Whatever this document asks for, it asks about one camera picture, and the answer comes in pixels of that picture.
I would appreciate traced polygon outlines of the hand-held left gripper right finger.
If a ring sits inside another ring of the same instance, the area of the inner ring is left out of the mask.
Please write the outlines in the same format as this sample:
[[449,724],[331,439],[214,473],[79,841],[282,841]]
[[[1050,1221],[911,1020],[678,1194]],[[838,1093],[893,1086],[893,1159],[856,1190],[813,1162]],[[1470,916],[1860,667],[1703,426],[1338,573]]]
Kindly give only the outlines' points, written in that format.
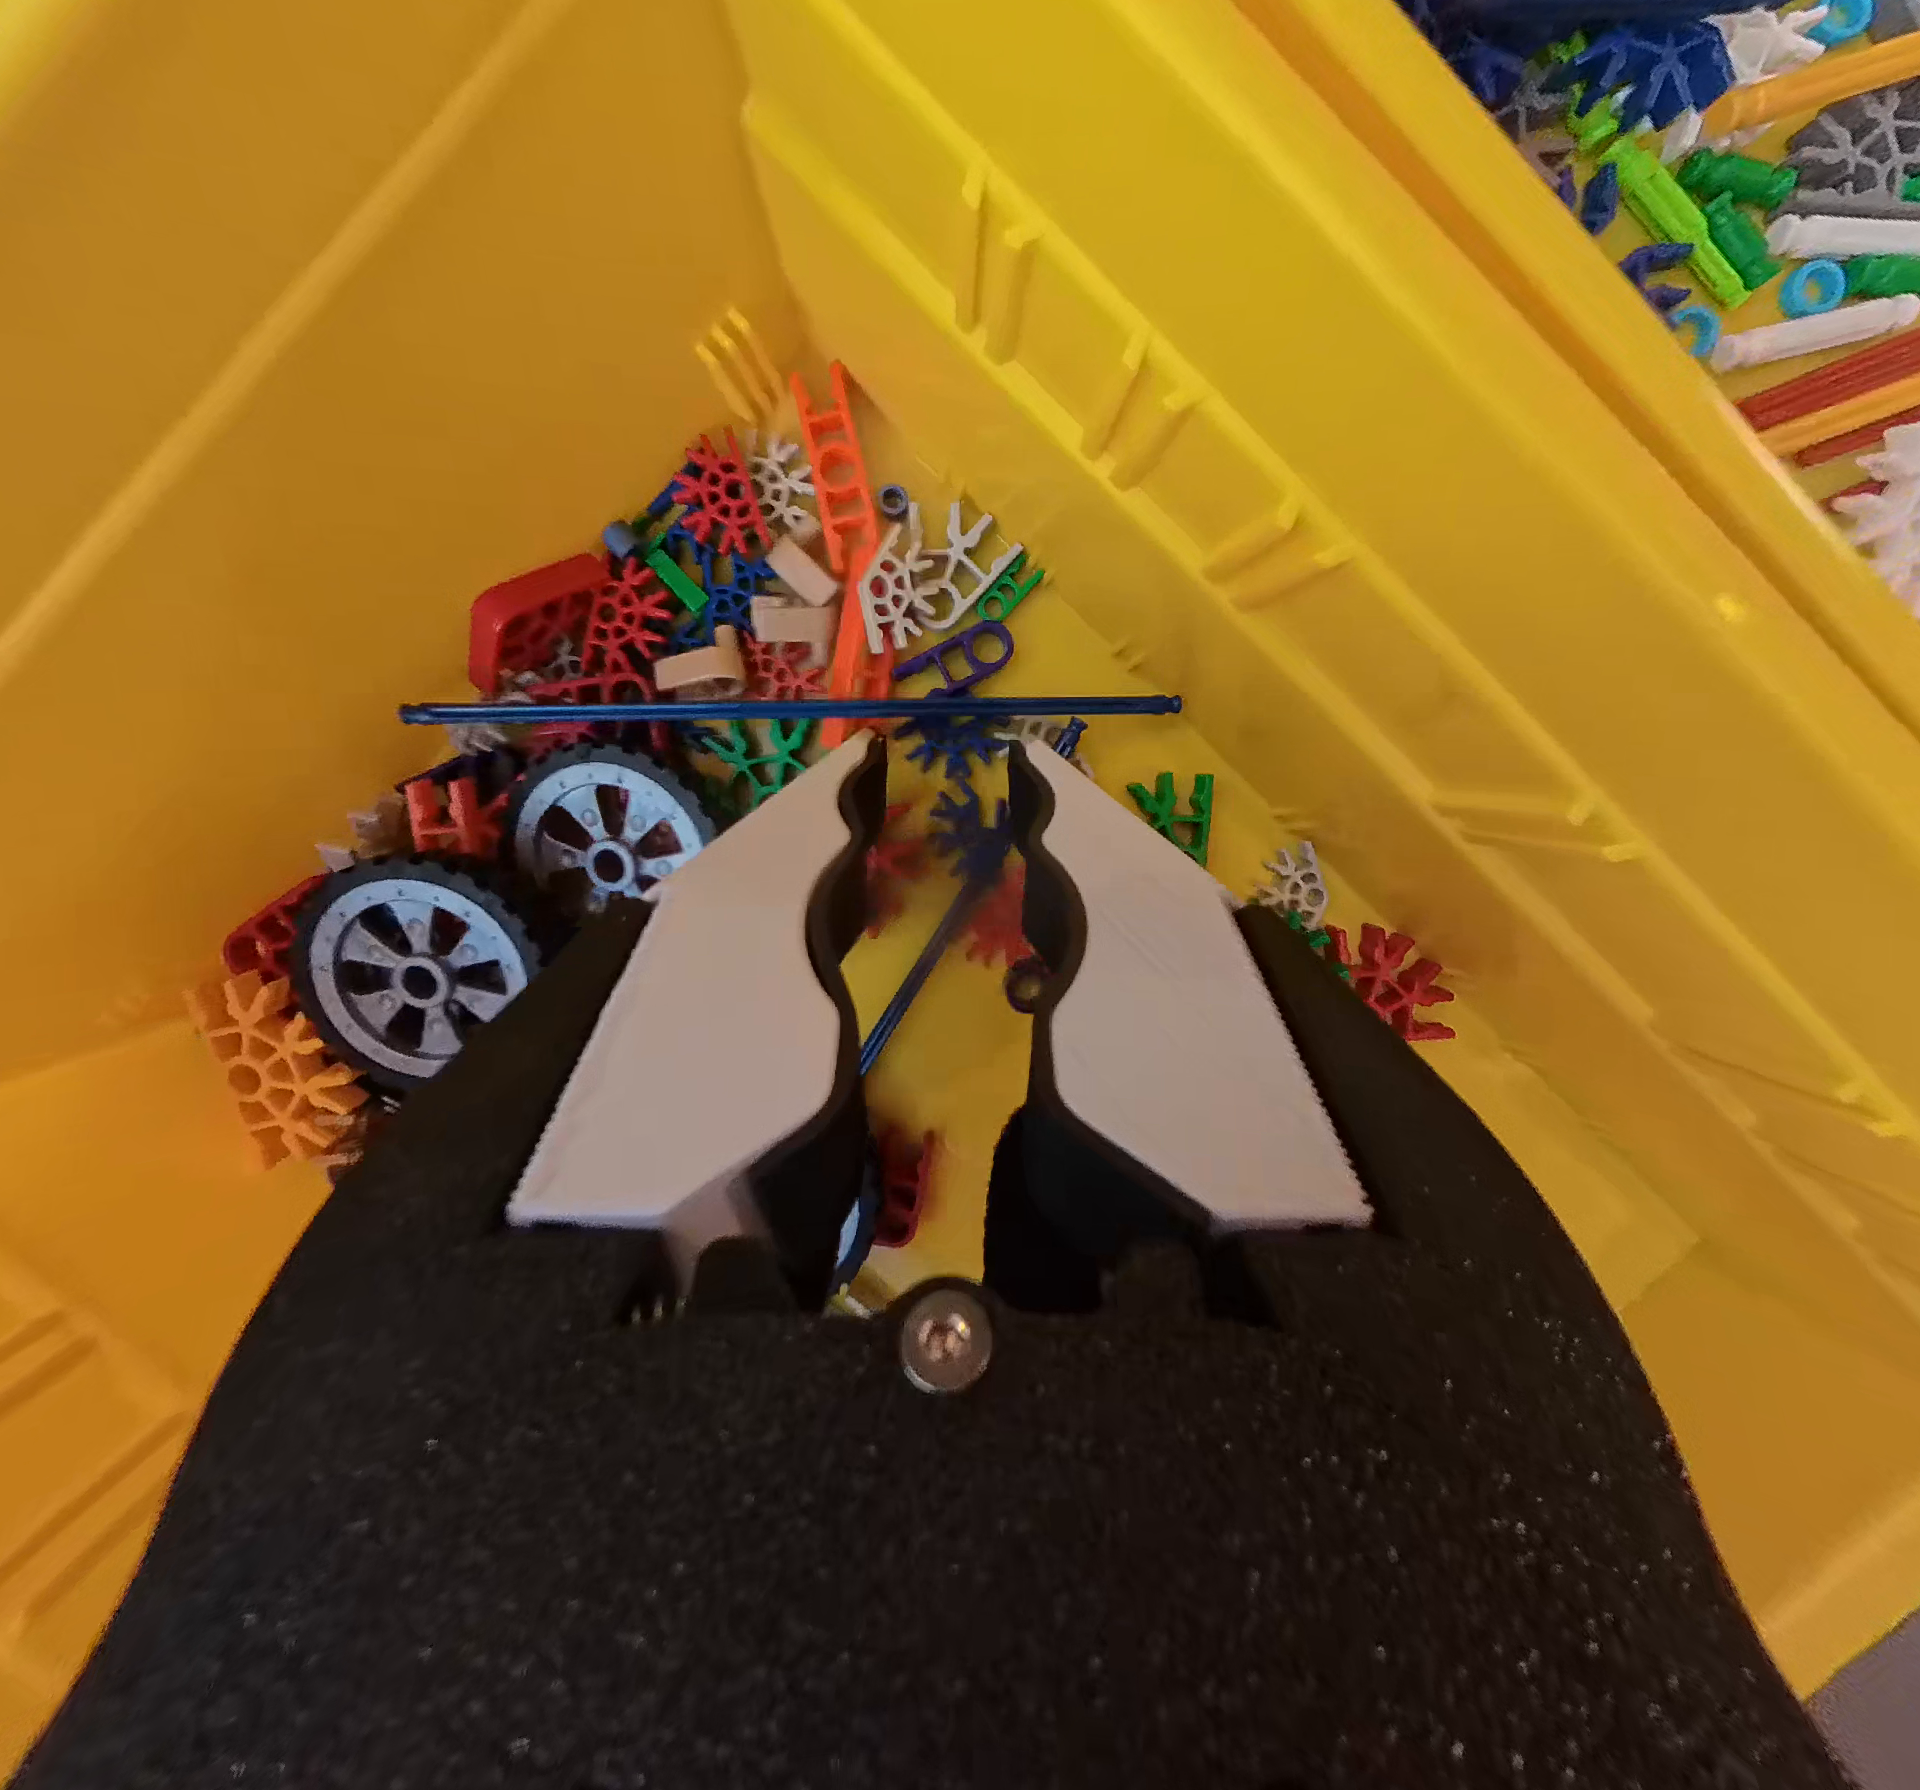
[[1208,1264],[1243,1236],[1369,1228],[1236,895],[1053,747],[1015,752],[1009,827],[1043,981],[987,1181],[987,1287],[1095,1314],[1138,1252]]

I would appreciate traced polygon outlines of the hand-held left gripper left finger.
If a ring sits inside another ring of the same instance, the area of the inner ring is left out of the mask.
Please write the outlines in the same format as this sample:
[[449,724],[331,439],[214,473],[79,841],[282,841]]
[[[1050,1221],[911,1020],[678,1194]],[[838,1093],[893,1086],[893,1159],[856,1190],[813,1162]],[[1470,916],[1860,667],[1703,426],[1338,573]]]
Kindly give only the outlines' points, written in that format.
[[513,1243],[687,1301],[701,1274],[826,1306],[870,1132],[847,957],[888,747],[841,743],[649,899],[508,1201]]

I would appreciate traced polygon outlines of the thin blue rod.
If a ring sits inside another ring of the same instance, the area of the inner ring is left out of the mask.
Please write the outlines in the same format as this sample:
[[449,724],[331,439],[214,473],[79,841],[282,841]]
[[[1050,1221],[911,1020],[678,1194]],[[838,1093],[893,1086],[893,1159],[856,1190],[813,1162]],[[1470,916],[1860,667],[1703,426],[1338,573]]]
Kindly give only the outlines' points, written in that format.
[[701,727],[701,724],[960,724],[960,720],[1179,720],[1172,693],[1138,696],[854,696],[854,701],[535,701],[535,705],[403,705],[403,727]]
[[911,970],[903,973],[899,989],[881,1007],[876,1026],[864,1032],[860,1063],[856,1063],[864,1081],[877,1070],[877,1058],[887,1053],[893,1035],[899,1035],[899,1026],[911,1015],[911,1007],[920,1004],[920,997],[925,992],[938,964],[945,964],[949,948],[961,936],[966,923],[995,895],[995,886],[1000,886],[1000,873],[966,879],[961,891],[955,895],[955,900],[949,906],[949,911],[938,918],[934,934],[925,936],[925,946],[921,946],[920,958],[911,964]]

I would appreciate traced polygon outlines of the yellow plastic bin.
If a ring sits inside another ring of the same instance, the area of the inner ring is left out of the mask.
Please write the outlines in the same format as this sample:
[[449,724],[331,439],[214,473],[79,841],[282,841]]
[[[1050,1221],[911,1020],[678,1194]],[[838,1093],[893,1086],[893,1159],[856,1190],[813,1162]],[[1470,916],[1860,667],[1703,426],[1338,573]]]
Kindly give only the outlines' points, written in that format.
[[1460,992],[1803,1693],[1916,1610],[1916,730],[1231,0],[5,0],[5,1774],[324,1201],[186,992],[492,584],[841,366]]
[[1595,400],[1916,730],[1916,622],[1673,347],[1395,0],[1231,0]]

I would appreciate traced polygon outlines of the black toy wheel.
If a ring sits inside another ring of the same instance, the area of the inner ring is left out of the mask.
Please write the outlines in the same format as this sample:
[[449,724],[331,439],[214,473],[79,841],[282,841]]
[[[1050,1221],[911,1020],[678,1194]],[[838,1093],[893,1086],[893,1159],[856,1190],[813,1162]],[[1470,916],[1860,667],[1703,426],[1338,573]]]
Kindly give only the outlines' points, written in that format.
[[503,873],[388,856],[304,900],[290,970],[327,1053],[403,1097],[434,1082],[563,946],[565,928]]
[[692,792],[627,747],[541,755],[508,792],[498,860],[558,916],[644,900],[719,840]]

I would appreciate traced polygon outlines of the pile of mixed toy parts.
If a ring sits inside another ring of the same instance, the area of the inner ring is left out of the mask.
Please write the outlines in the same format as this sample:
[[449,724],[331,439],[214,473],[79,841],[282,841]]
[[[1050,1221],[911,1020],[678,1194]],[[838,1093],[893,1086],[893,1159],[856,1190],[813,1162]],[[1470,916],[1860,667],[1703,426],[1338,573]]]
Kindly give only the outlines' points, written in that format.
[[[877,615],[881,647],[909,641],[909,675],[934,673],[934,639],[987,647],[992,680],[1015,659],[1006,615],[1043,584],[1019,546],[987,569],[955,504],[949,535],[925,557],[921,507],[903,484],[877,490],[877,546],[909,532],[903,602],[881,602],[881,569],[851,575],[824,528],[813,483],[817,436],[705,436],[639,521],[607,528],[597,551],[570,555],[496,584],[472,609],[472,680],[477,705],[535,701],[813,701],[831,693],[841,602],[854,639]],[[349,820],[349,841],[324,868],[275,899],[223,942],[223,978],[189,997],[189,1019],[220,1063],[225,1097],[263,1168],[290,1159],[339,1170],[371,1125],[371,1086],[327,1053],[298,1015],[290,948],[297,911],[359,860],[477,860],[526,886],[498,860],[509,786],[548,752],[627,747],[672,771],[719,837],[779,795],[824,752],[831,724],[701,727],[451,727],[451,755],[381,795]]]

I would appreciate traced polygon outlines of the pile of colourful building pieces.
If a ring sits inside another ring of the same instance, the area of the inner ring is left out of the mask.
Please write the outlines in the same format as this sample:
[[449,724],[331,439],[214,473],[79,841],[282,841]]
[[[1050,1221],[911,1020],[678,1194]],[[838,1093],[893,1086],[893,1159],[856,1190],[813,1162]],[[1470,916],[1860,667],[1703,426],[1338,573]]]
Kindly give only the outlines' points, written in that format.
[[1916,612],[1916,0],[1395,0]]

